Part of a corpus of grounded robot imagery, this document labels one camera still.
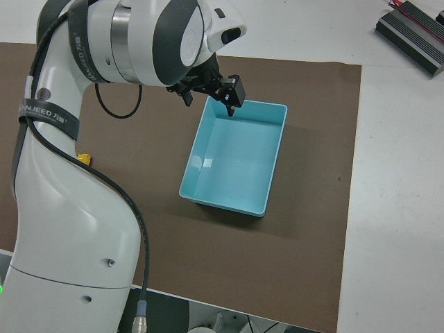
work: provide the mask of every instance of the velcro strap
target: velcro strap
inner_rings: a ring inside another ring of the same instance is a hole
[[[75,0],[68,10],[69,45],[78,68],[88,80],[108,83],[101,77],[92,61],[88,42],[88,0]]]
[[[49,123],[77,141],[79,120],[60,106],[38,99],[23,99],[19,107],[19,121],[31,117]]]

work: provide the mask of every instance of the rectangular container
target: rectangular container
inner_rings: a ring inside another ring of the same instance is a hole
[[[179,194],[195,203],[265,215],[287,107],[245,101],[233,117],[209,97]]]

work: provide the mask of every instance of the silver band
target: silver band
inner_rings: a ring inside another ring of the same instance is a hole
[[[122,77],[129,83],[140,84],[131,65],[130,52],[128,50],[128,24],[130,22],[130,16],[131,8],[124,7],[119,3],[112,17],[112,56]]]

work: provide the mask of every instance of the yellow object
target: yellow object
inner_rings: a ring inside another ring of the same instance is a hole
[[[77,159],[86,165],[90,165],[92,156],[88,154],[77,154]]]

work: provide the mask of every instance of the black button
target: black button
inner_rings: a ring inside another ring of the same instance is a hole
[[[217,16],[219,16],[219,19],[225,19],[225,14],[220,8],[216,8],[214,11],[216,12]]]
[[[222,43],[224,45],[228,44],[229,42],[232,42],[233,40],[241,37],[241,29],[240,28],[233,28],[225,30],[222,33]]]

